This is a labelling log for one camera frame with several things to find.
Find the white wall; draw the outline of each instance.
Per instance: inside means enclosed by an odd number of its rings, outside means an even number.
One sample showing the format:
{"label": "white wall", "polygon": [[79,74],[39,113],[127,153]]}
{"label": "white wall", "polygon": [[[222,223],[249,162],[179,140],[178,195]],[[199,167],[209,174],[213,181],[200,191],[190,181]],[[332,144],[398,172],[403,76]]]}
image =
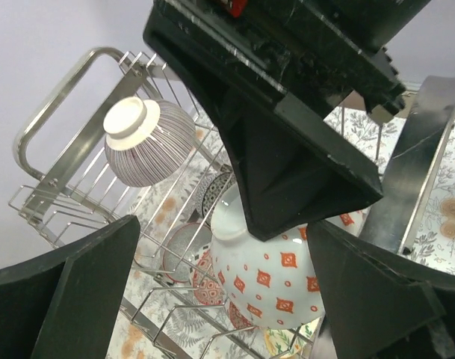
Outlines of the white wall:
{"label": "white wall", "polygon": [[[34,184],[12,157],[17,131],[88,49],[109,45],[147,51],[142,30],[151,4],[149,0],[0,0],[0,268],[49,249],[7,206],[21,184]],[[455,0],[433,0],[391,42],[390,52],[409,81],[420,82],[428,73],[455,76]],[[28,154],[36,167],[48,169],[64,141],[86,121],[118,76],[109,61],[102,61],[87,76],[81,90],[33,140]]]}

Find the floral shelf liner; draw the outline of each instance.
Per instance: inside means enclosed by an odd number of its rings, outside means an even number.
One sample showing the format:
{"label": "floral shelf liner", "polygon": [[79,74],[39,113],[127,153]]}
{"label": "floral shelf liner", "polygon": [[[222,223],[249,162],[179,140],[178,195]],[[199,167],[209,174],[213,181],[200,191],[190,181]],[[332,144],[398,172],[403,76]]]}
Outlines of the floral shelf liner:
{"label": "floral shelf liner", "polygon": [[[340,109],[334,110],[326,122],[339,131],[341,127]],[[210,121],[205,113],[201,113],[196,123],[208,125]],[[380,145],[380,171],[386,166],[403,124],[404,119],[395,118],[384,127]],[[348,141],[367,156],[374,158],[377,145],[377,127],[366,117],[363,111],[346,109],[344,134]],[[198,126],[196,136],[201,140],[205,138],[204,144],[211,152],[219,153],[217,159],[220,162],[228,162],[228,156],[222,150],[222,144],[216,132],[209,132],[207,129]],[[171,178],[153,186],[147,196],[139,197],[134,202],[131,208],[137,206],[135,214],[140,219],[141,226],[146,227],[144,233],[148,233],[151,238],[162,242],[173,222],[177,224],[177,222],[182,223],[188,219],[194,209],[194,196],[191,196],[190,200],[188,198],[207,166],[207,161],[201,155],[196,154],[183,174],[180,174],[179,171],[182,170],[180,169]],[[181,180],[175,183],[176,177],[179,175],[181,175]],[[165,194],[173,184],[175,184],[173,190],[163,202]],[[182,214],[176,218],[182,207],[184,207]],[[136,256],[138,262],[149,268],[158,268],[161,261],[160,253],[157,253],[155,259],[151,258],[156,252],[156,248],[157,245],[154,242],[143,237]],[[448,140],[445,156],[416,236],[415,246],[408,258],[440,271],[455,274],[455,127]],[[134,306],[139,307],[147,293],[155,286],[155,282],[149,275],[139,271],[131,271],[125,296]],[[189,299],[196,303],[191,292],[180,291],[180,293],[190,293],[188,294]],[[179,302],[170,293],[156,292],[143,306],[142,313],[157,326],[160,326],[170,309],[176,304]],[[225,328],[233,329],[224,309],[208,310],[208,314]],[[208,340],[217,331],[195,312],[177,310],[167,323],[164,333],[192,358],[199,358]],[[263,355],[264,358],[270,357],[264,343],[263,333],[260,330],[242,332],[238,337]],[[251,358],[243,349],[225,337],[216,339],[205,357],[209,359]],[[111,338],[108,358],[157,359],[163,358],[163,355],[120,314]]]}

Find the patterned plate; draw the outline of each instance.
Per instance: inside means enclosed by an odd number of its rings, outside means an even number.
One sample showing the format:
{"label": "patterned plate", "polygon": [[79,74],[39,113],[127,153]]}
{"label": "patterned plate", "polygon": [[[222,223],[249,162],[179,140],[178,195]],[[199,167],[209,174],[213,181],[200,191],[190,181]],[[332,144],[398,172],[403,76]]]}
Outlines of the patterned plate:
{"label": "patterned plate", "polygon": [[[300,333],[307,339],[312,338],[313,333],[318,325],[319,319],[316,319],[309,324],[305,324],[301,329]],[[287,329],[283,330],[274,330],[274,329],[265,329],[264,330],[264,340],[265,345],[267,346],[268,351],[273,355],[279,355],[283,352],[288,351],[288,347],[294,335]],[[287,354],[284,354],[281,359],[287,359],[295,357],[305,345],[305,343],[300,338],[297,338],[294,341],[292,348],[288,351]]]}
{"label": "patterned plate", "polygon": [[172,273],[166,273],[166,276],[173,282],[187,283],[189,281],[191,266],[187,263],[179,262],[178,256],[184,254],[186,260],[193,262],[196,252],[211,241],[211,230],[205,225],[201,226],[200,229],[199,227],[199,223],[189,223],[182,224],[171,231],[172,235],[167,240],[166,247],[177,256],[165,251],[162,258],[162,268],[165,271],[172,271]]}
{"label": "patterned plate", "polygon": [[223,303],[223,290],[217,281],[204,275],[207,272],[212,277],[215,277],[211,263],[211,252],[207,250],[199,262],[197,262],[197,269],[194,269],[191,275],[191,283],[192,286],[197,288],[194,290],[194,296],[199,303],[204,305],[219,305]]}
{"label": "patterned plate", "polygon": [[237,309],[235,304],[231,301],[229,301],[229,319],[232,325],[234,325],[235,329],[242,329],[252,326],[252,323],[249,322],[246,317],[241,314],[241,312],[239,312],[239,309]]}

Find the kitchenware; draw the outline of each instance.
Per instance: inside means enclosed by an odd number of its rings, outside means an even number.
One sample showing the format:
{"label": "kitchenware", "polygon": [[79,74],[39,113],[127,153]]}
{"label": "kitchenware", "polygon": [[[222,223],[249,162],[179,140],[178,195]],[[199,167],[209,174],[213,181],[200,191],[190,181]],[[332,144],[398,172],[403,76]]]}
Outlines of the kitchenware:
{"label": "kitchenware", "polygon": [[[299,330],[299,334],[303,335],[307,339],[311,339],[315,329],[318,325],[318,319],[310,322],[309,324],[302,325]],[[292,357],[297,357],[297,353],[300,353],[302,349],[308,343],[304,340],[297,337],[294,341],[294,344],[291,348],[290,344],[294,339],[294,334],[287,329],[264,329],[264,341],[267,346],[267,350],[273,355],[279,355],[283,352],[288,351],[288,353],[281,356],[281,359],[287,359]]]}
{"label": "kitchenware", "polygon": [[197,212],[207,218],[205,222],[210,225],[212,212],[208,211],[214,205],[216,199],[235,183],[235,176],[232,171],[220,174],[207,174],[196,190],[196,209]]}
{"label": "kitchenware", "polygon": [[204,305],[218,305],[223,303],[223,290],[219,283],[205,275],[207,273],[211,277],[214,276],[212,269],[212,258],[208,247],[202,248],[204,252],[196,263],[196,268],[191,274],[191,284],[197,288],[194,290],[194,297],[199,303]]}
{"label": "kitchenware", "polygon": [[229,301],[229,309],[227,310],[229,314],[229,319],[235,329],[242,329],[247,327],[252,327],[252,323],[249,322],[245,316],[239,312],[239,309],[235,306],[232,301]]}
{"label": "kitchenware", "polygon": [[163,99],[121,99],[106,114],[103,126],[108,163],[131,187],[147,187],[170,176],[194,143],[191,116]]}
{"label": "kitchenware", "polygon": [[[329,221],[357,233],[362,214]],[[322,315],[324,306],[310,259],[306,225],[261,242],[247,230],[238,186],[233,185],[217,202],[211,228],[214,273],[235,306],[254,325],[296,328]]]}
{"label": "kitchenware", "polygon": [[162,257],[162,269],[168,271],[166,276],[174,282],[187,283],[190,266],[181,261],[180,257],[184,254],[185,260],[193,262],[197,251],[207,245],[211,237],[211,230],[199,223],[182,224],[173,228],[166,239],[165,246],[168,250],[164,251]]}

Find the striped bowl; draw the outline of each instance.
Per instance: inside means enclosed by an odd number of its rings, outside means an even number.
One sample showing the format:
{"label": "striped bowl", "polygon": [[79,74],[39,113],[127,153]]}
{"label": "striped bowl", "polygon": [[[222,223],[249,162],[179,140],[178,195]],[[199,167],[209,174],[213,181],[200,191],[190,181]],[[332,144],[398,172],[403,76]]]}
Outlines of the striped bowl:
{"label": "striped bowl", "polygon": [[103,126],[106,159],[116,176],[131,187],[154,185],[173,174],[189,156],[196,131],[181,107],[136,96],[116,103]]}

